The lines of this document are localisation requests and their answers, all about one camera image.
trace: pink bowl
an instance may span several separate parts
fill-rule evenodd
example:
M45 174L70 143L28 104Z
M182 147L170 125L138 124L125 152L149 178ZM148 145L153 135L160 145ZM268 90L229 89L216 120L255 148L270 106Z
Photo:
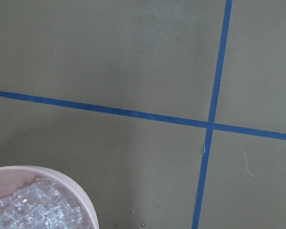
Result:
M70 177L49 168L36 166L0 167L0 199L12 195L17 189L31 185L37 178L50 177L67 187L86 209L95 229L99 229L96 212L85 191Z

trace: blue painter's tape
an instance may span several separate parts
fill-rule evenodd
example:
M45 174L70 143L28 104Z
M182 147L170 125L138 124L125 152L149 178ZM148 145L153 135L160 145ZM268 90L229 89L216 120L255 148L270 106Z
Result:
M60 99L51 99L51 98L39 97L39 96L33 96L33 95L27 95L27 94L18 94L18 93L0 91L0 96L4 98L9 98L9 99L17 99L17 100L23 100L23 101L29 101L29 102L35 102L35 103L41 103L41 104L50 104L50 105L55 105L55 106L64 106L64 107L70 107L70 108L75 108L75 109L95 111L95 112L128 116L128 117L135 117L135 118L148 119L148 120L155 120L155 121L166 122L166 123L189 125L189 126L202 127L202 128L206 128L207 126L207 122L193 120L193 119L171 117L171 116L165 116L165 115L160 115L160 114L150 114L150 113L145 113L145 112L124 110L124 109L119 109L119 108L98 106L98 105L92 105L92 104L83 104L83 103L78 103L78 102L71 102L71 101L60 100Z
M208 118L208 124L206 127L206 134L205 134L204 155L202 157L201 167L200 167L200 176L199 176L199 181L198 181L197 197L196 197L196 203L195 203L195 208L194 208L192 229L198 229L198 226L199 226L200 212L201 212L202 200L204 196L204 185L205 185L206 172L207 172L207 167L208 167L209 154L210 154L210 149L211 149L211 141L212 141L215 115L216 115L216 108L217 108L217 102L218 102L220 81L221 81L221 75L222 75L224 59L225 59L225 47L226 47L228 31L229 31L231 9L232 9L232 0L226 0L224 21L223 21L222 33L221 33L220 44L219 44L219 51L218 51L218 57L217 57L217 65L216 65L213 92L212 92L212 98L211 98L211 104L210 104L209 118Z
M233 125L224 125L224 124L214 124L215 130L221 130L221 131L228 131L228 132L234 132L234 133L240 133L245 135L254 135L254 136L260 136L260 137L269 137L274 139L280 139L280 140L286 140L286 134L278 133L278 132L271 132L266 130L257 130L257 129L251 129L251 128L245 128L245 127L238 127Z

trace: ice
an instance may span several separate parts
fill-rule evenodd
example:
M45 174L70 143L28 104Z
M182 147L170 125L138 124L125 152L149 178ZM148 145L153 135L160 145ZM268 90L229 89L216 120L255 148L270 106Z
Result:
M0 199L0 229L92 228L76 197L49 177Z

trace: gray floor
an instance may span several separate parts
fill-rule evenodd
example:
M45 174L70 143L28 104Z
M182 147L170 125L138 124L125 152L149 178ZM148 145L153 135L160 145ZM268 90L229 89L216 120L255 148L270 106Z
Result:
M0 90L207 121L224 7L0 1ZM286 0L234 0L215 121L286 133ZM102 229L191 228L204 137L0 98L0 166L72 177ZM286 141L215 131L199 228L286 229Z

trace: clear crystal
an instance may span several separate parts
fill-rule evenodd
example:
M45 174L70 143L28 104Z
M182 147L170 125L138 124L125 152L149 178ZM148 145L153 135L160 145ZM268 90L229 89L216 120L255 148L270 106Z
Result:
M60 182L44 177L0 199L0 229L92 229L77 198Z

